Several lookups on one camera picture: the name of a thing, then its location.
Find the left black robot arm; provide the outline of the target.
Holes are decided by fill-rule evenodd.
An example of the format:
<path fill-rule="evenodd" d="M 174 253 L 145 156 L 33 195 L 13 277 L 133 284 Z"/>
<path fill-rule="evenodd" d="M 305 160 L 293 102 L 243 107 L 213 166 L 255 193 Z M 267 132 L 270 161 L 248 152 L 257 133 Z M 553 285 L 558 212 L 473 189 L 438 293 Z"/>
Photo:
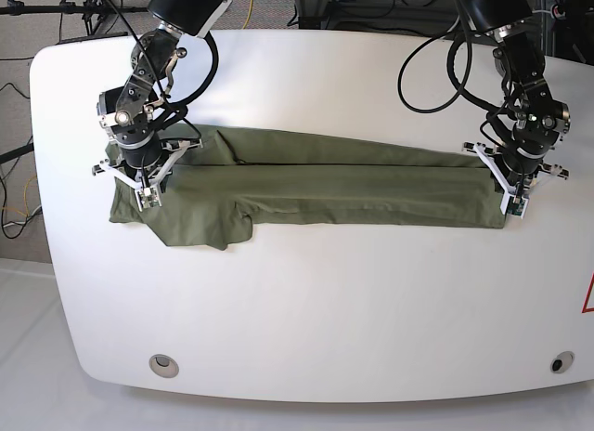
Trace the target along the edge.
<path fill-rule="evenodd" d="M 485 121 L 499 137 L 498 172 L 519 189 L 536 177 L 544 157 L 570 129 L 566 104 L 554 99 L 544 78 L 545 58 L 523 27 L 533 15 L 527 0 L 457 0 L 460 16 L 497 43 L 504 85 L 502 108 Z"/>

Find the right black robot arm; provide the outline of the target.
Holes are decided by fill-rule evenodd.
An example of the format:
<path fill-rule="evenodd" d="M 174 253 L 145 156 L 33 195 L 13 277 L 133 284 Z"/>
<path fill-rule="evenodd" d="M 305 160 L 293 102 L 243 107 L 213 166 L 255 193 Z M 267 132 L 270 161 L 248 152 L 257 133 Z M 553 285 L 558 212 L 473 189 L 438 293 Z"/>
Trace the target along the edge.
<path fill-rule="evenodd" d="M 119 156 L 110 166 L 138 181 L 143 188 L 169 172 L 190 148 L 199 146 L 201 133 L 195 128 L 189 139 L 160 137 L 172 124 L 185 122 L 188 105 L 210 86 L 217 72 L 219 55 L 211 34 L 214 23 L 233 0 L 150 0 L 148 11 L 160 21 L 157 29 L 135 38 L 131 53 L 132 73 L 121 87 L 102 93 L 97 103 L 101 127 Z M 206 41 L 212 64 L 203 83 L 189 96 L 171 101 L 176 63 L 187 51 L 178 45 L 182 35 Z"/>

